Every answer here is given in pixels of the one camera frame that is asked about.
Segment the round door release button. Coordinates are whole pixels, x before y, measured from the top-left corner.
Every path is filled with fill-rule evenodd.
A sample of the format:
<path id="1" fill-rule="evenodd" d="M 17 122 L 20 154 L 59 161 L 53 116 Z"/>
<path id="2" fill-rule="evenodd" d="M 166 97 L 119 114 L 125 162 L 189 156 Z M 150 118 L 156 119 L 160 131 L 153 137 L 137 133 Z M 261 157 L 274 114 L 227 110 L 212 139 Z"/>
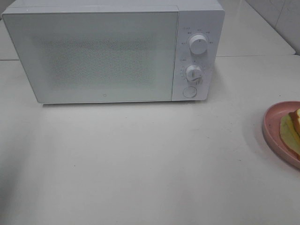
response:
<path id="1" fill-rule="evenodd" d="M 186 87 L 182 94 L 186 98 L 194 98 L 197 95 L 197 89 L 195 87 Z"/>

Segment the white microwave oven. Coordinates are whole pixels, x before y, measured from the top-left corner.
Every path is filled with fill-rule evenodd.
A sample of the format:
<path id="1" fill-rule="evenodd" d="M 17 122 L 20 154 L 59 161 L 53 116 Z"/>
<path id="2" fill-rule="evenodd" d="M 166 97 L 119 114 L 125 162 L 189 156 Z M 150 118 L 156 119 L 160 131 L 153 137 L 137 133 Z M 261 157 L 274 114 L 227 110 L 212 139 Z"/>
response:
<path id="1" fill-rule="evenodd" d="M 167 101 L 205 100 L 225 17 L 225 11 L 216 0 L 16 0 L 4 10 L 1 17 L 4 22 L 4 15 L 7 14 L 142 12 L 178 14 L 172 97 Z M 189 49 L 189 40 L 196 34 L 203 34 L 208 40 L 208 48 L 201 55 L 195 55 Z M 198 82 L 188 82 L 186 79 L 186 69 L 191 65 L 197 65 L 203 71 L 202 79 Z M 186 87 L 195 87 L 197 95 L 193 98 L 184 97 L 182 93 Z"/>

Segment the white bread sandwich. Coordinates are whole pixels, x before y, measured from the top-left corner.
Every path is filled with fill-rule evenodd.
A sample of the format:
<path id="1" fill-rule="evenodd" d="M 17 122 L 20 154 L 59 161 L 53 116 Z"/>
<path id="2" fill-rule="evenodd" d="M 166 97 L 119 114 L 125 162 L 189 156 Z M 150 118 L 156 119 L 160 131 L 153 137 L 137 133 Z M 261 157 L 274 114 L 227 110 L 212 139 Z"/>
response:
<path id="1" fill-rule="evenodd" d="M 289 112 L 280 121 L 280 138 L 290 152 L 300 159 L 300 110 Z"/>

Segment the white microwave door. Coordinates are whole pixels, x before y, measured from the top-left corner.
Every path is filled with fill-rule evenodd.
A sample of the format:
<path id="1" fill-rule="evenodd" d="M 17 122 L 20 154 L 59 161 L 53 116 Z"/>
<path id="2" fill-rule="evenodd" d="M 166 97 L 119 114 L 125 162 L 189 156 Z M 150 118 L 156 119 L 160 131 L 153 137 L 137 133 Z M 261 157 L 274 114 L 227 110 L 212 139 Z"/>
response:
<path id="1" fill-rule="evenodd" d="M 167 101 L 176 12 L 7 14 L 39 103 Z"/>

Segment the pink round plate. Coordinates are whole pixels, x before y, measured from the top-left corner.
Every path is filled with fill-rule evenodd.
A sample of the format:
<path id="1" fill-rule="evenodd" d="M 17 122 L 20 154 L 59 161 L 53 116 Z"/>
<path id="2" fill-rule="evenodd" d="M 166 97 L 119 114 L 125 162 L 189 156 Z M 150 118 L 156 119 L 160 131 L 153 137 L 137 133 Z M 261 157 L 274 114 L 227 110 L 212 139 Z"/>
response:
<path id="1" fill-rule="evenodd" d="M 300 157 L 289 149 L 280 137 L 281 118 L 290 112 L 299 109 L 299 101 L 284 101 L 276 103 L 265 112 L 262 122 L 262 132 L 264 139 L 270 149 L 282 160 L 300 168 Z"/>

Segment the white microwave knob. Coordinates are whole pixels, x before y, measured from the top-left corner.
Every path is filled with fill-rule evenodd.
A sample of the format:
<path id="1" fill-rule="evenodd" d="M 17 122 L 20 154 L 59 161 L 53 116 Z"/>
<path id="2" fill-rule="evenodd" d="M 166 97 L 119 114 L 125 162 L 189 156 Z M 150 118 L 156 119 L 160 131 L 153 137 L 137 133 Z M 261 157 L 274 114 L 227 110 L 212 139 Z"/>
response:
<path id="1" fill-rule="evenodd" d="M 188 82 L 196 83 L 202 79 L 203 71 L 197 65 L 191 65 L 186 69 L 186 79 Z"/>
<path id="2" fill-rule="evenodd" d="M 193 35 L 189 40 L 189 49 L 195 55 L 203 54 L 208 48 L 208 40 L 203 34 Z"/>

